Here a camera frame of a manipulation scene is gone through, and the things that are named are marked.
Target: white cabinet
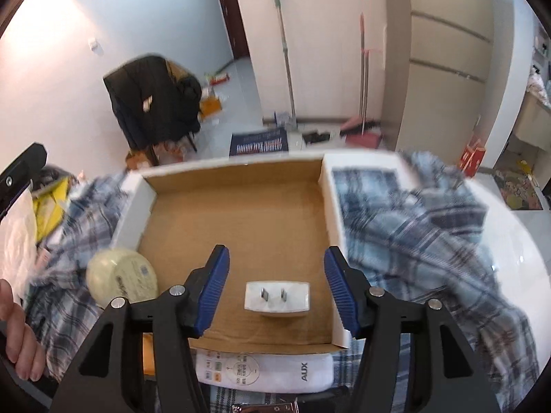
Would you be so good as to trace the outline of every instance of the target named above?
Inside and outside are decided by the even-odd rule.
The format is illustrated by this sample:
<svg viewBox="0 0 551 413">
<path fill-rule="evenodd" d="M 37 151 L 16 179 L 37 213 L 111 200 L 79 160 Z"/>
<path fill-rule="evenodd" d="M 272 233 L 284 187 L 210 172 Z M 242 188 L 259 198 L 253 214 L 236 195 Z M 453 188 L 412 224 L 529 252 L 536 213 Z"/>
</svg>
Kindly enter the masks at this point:
<svg viewBox="0 0 551 413">
<path fill-rule="evenodd" d="M 386 0 L 381 128 L 390 149 L 455 164 L 480 116 L 494 37 L 493 0 Z"/>
<path fill-rule="evenodd" d="M 519 140 L 551 152 L 551 109 L 526 93 L 513 133 Z"/>
</svg>

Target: round container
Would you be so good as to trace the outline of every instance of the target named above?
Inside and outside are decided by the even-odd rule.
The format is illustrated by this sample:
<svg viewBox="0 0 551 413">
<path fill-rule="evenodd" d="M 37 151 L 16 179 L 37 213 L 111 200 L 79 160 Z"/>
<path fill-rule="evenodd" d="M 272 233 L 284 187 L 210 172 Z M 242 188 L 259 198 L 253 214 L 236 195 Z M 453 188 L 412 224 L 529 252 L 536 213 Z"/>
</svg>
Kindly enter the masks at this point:
<svg viewBox="0 0 551 413">
<path fill-rule="evenodd" d="M 125 248 L 97 252 L 88 263 L 86 284 L 103 309 L 116 297 L 137 303 L 159 296 L 157 276 L 149 261 Z"/>
</svg>

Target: metal screw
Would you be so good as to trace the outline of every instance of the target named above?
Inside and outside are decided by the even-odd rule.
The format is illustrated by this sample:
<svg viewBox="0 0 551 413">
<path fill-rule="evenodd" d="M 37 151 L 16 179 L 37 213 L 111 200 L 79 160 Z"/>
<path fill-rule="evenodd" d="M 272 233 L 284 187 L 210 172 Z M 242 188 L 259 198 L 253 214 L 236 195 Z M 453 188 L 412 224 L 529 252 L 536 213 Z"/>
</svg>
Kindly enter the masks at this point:
<svg viewBox="0 0 551 413">
<path fill-rule="evenodd" d="M 369 293 L 374 297 L 382 297 L 385 294 L 385 289 L 382 287 L 373 286 L 369 288 Z"/>
<path fill-rule="evenodd" d="M 442 303 L 439 299 L 431 298 L 429 299 L 429 307 L 434 310 L 440 310 L 442 308 Z"/>
<path fill-rule="evenodd" d="M 169 289 L 170 295 L 174 297 L 179 297 L 186 291 L 186 288 L 180 284 L 177 284 L 176 286 L 172 286 Z"/>
<path fill-rule="evenodd" d="M 125 303 L 126 301 L 124 298 L 118 297 L 111 301 L 111 307 L 114 307 L 115 309 L 120 309 L 122 306 L 125 305 Z"/>
</svg>

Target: human hand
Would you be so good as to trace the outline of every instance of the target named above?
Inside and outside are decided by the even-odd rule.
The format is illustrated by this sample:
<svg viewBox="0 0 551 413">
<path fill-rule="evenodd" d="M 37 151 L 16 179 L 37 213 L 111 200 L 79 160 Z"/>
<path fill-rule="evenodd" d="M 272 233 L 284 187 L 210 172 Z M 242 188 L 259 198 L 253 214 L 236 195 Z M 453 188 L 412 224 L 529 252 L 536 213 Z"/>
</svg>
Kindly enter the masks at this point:
<svg viewBox="0 0 551 413">
<path fill-rule="evenodd" d="M 37 342 L 31 327 L 25 323 L 23 308 L 13 302 L 12 287 L 0 279 L 0 320 L 6 321 L 6 355 L 15 365 L 17 375 L 36 382 L 46 364 L 44 349 Z"/>
</svg>

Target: dark wooden door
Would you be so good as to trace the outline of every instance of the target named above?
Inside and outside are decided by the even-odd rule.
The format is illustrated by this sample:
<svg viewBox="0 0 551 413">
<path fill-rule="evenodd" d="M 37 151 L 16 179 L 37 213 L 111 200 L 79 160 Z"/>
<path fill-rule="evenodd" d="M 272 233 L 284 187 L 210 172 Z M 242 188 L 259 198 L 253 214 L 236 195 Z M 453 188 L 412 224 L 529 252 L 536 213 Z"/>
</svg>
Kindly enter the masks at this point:
<svg viewBox="0 0 551 413">
<path fill-rule="evenodd" d="M 241 18 L 241 10 L 239 9 L 238 0 L 220 0 L 228 37 L 230 38 L 231 50 L 233 58 L 249 57 L 249 45 L 245 36 L 245 28 L 243 27 L 243 19 Z"/>
</svg>

